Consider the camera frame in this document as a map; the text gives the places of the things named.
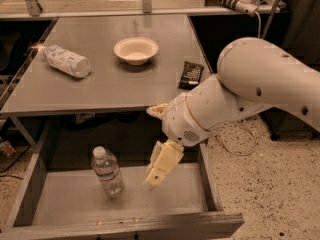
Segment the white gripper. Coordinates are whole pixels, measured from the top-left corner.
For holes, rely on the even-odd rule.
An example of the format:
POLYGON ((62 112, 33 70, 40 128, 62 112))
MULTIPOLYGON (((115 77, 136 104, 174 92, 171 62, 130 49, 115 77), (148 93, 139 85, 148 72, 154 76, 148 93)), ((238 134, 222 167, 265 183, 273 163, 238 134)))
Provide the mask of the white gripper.
POLYGON ((192 117, 186 93, 181 93, 168 105, 150 106, 146 113, 162 119, 162 131, 171 139, 164 143, 157 141, 151 153, 142 184, 145 189, 151 190, 159 186, 179 164, 184 156, 183 146, 192 147, 201 143, 209 137, 210 132, 201 128, 192 117))

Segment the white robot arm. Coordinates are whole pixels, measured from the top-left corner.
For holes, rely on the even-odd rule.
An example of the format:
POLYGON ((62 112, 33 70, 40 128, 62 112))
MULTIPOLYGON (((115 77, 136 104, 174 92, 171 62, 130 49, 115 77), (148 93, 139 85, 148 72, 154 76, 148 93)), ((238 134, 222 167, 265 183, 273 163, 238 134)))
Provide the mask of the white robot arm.
POLYGON ((181 161, 184 149, 206 140, 221 124, 273 107, 319 131, 320 72, 266 40, 231 42, 221 51, 215 74, 170 102, 147 109, 162 121, 168 140, 155 144, 143 186, 160 185, 181 161))

